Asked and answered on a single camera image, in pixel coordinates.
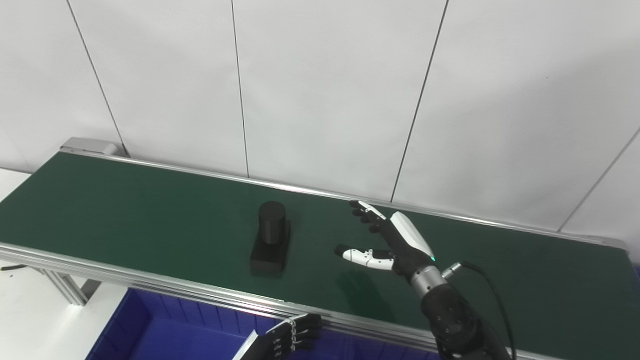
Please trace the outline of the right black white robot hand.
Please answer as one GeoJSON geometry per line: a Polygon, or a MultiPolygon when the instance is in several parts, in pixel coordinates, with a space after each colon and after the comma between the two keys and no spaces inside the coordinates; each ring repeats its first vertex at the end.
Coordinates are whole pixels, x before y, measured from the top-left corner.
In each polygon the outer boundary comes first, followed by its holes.
{"type": "Polygon", "coordinates": [[[362,200],[351,200],[349,205],[352,214],[368,224],[371,232],[380,235],[388,249],[360,249],[338,244],[334,248],[338,257],[362,267],[393,271],[407,281],[435,265],[434,251],[407,215],[396,210],[386,216],[362,200]]]}

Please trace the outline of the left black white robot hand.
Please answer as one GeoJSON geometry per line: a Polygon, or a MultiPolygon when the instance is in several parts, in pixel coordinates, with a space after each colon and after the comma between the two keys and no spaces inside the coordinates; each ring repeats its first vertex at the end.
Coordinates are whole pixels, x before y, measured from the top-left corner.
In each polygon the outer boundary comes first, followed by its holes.
{"type": "Polygon", "coordinates": [[[323,319],[317,313],[292,316],[272,326],[265,333],[251,331],[234,360],[286,360],[297,351],[314,350],[320,338],[323,319]]]}

